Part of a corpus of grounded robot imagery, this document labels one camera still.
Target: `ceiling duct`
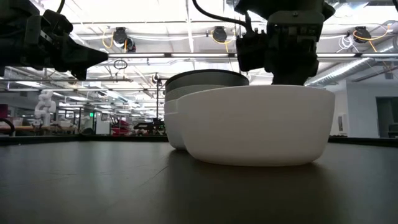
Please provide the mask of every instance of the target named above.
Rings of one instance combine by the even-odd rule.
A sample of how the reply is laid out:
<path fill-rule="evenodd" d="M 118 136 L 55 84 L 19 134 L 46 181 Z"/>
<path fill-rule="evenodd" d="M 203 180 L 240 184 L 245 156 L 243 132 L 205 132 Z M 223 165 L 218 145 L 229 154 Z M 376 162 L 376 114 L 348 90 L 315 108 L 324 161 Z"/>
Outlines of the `ceiling duct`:
<path fill-rule="evenodd" d="M 397 52 L 398 51 L 398 36 L 395 36 L 389 40 L 378 44 L 376 48 L 379 53 Z M 373 53 L 373 49 L 366 51 L 367 53 Z M 361 58 L 348 63 L 340 63 L 330 69 L 321 72 L 315 77 L 309 79 L 305 86 L 325 86 L 327 84 L 340 81 L 358 72 L 361 72 L 369 67 L 375 66 L 375 58 Z"/>

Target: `ceiling pipe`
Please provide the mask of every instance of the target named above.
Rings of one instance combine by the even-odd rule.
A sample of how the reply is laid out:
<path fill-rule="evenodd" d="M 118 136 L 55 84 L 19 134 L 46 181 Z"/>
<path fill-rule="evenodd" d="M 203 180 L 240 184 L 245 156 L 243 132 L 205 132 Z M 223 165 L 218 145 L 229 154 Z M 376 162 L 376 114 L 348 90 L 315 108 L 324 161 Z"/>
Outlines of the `ceiling pipe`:
<path fill-rule="evenodd" d="M 393 71 L 395 71 L 395 70 L 397 70 L 397 69 L 398 69 L 398 66 L 396 66 L 396 67 L 394 67 L 394 68 L 384 68 L 384 69 L 382 69 L 382 70 L 380 70 L 380 71 L 376 71 L 376 72 L 374 72 L 374 73 L 372 73 L 372 74 L 365 75 L 364 77 L 354 79 L 354 80 L 352 80 L 352 82 L 361 82 L 361 81 L 365 81 L 365 80 L 368 80 L 368 79 L 370 79 L 370 78 L 373 78 L 373 77 L 376 77 L 376 76 L 385 74 L 385 73 L 387 73 L 387 72 L 393 72 Z"/>
<path fill-rule="evenodd" d="M 398 51 L 398 36 L 390 38 L 381 44 L 376 45 L 376 49 L 380 53 L 393 53 Z M 366 51 L 367 53 L 373 52 L 373 49 Z M 327 84 L 338 82 L 344 78 L 362 72 L 369 67 L 375 66 L 377 61 L 375 58 L 365 57 L 354 60 L 348 63 L 340 63 L 328 70 L 321 72 L 315 77 L 309 79 L 305 86 L 325 86 Z"/>

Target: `dark table surface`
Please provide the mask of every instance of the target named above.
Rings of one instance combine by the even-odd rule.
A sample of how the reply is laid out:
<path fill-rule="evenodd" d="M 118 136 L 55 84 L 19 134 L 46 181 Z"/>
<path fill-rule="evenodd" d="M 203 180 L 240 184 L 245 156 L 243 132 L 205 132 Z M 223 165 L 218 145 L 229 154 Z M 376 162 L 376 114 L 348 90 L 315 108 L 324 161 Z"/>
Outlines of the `dark table surface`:
<path fill-rule="evenodd" d="M 398 149 L 329 144 L 298 167 L 196 161 L 168 143 L 0 147 L 0 223 L 398 223 Z"/>

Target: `fluorescent light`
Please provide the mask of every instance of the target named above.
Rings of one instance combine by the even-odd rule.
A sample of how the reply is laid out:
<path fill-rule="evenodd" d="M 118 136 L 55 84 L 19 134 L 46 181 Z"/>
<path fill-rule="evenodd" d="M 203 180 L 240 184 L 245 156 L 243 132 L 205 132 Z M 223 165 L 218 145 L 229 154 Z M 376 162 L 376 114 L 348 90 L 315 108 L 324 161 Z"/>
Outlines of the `fluorescent light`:
<path fill-rule="evenodd" d="M 62 108 L 63 110 L 79 110 L 79 108 Z"/>
<path fill-rule="evenodd" d="M 83 105 L 69 105 L 69 104 L 61 104 L 61 103 L 60 103 L 60 106 L 75 107 L 75 108 L 82 108 L 82 107 L 84 107 Z"/>
<path fill-rule="evenodd" d="M 122 110 L 119 110 L 119 113 L 131 113 L 131 111 L 122 111 Z"/>
<path fill-rule="evenodd" d="M 149 57 L 164 57 L 164 54 L 109 54 L 109 58 L 149 58 Z"/>
<path fill-rule="evenodd" d="M 130 89 L 112 89 L 114 91 L 141 91 L 143 88 L 130 88 Z"/>
<path fill-rule="evenodd" d="M 150 111 L 151 109 L 149 108 L 136 108 L 134 111 Z"/>
<path fill-rule="evenodd" d="M 8 89 L 7 91 L 38 91 L 36 89 Z"/>
<path fill-rule="evenodd" d="M 117 93 L 115 93 L 114 91 L 107 91 L 106 94 L 113 98 L 119 98 L 119 95 Z"/>
<path fill-rule="evenodd" d="M 106 91 L 108 89 L 77 89 L 78 91 Z"/>
<path fill-rule="evenodd" d="M 87 98 L 81 97 L 81 96 L 68 96 L 69 98 L 73 100 L 78 100 L 78 101 L 86 101 L 88 100 Z"/>
<path fill-rule="evenodd" d="M 228 54 L 172 54 L 172 57 L 228 57 Z"/>
<path fill-rule="evenodd" d="M 47 91 L 73 91 L 74 89 L 45 89 Z"/>
<path fill-rule="evenodd" d="M 58 113 L 60 113 L 60 114 L 64 114 L 64 113 L 65 113 L 65 111 L 64 111 L 64 110 L 60 110 L 60 111 L 58 111 Z"/>
<path fill-rule="evenodd" d="M 59 93 L 53 93 L 55 96 L 64 96 L 64 95 L 62 95 L 62 94 L 59 94 Z"/>
<path fill-rule="evenodd" d="M 41 87 L 42 86 L 41 84 L 39 84 L 37 82 L 19 81 L 19 82 L 16 82 L 16 83 L 21 84 L 21 85 L 31 86 L 31 87 Z"/>
<path fill-rule="evenodd" d="M 346 53 L 344 53 L 344 54 L 323 54 L 323 53 L 319 53 L 317 55 L 318 55 L 318 57 L 336 57 L 336 58 L 339 58 L 339 57 L 354 57 L 355 56 L 355 54 L 346 54 Z"/>

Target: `white robot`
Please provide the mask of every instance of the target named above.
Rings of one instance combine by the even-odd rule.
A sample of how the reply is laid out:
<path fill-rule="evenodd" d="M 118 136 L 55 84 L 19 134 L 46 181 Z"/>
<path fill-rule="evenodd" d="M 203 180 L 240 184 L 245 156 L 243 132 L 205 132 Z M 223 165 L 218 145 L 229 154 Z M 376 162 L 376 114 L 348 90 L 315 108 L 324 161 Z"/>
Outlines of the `white robot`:
<path fill-rule="evenodd" d="M 43 90 L 39 95 L 39 103 L 35 107 L 35 119 L 33 126 L 49 126 L 51 114 L 57 110 L 57 105 L 51 100 L 53 95 L 52 91 Z"/>

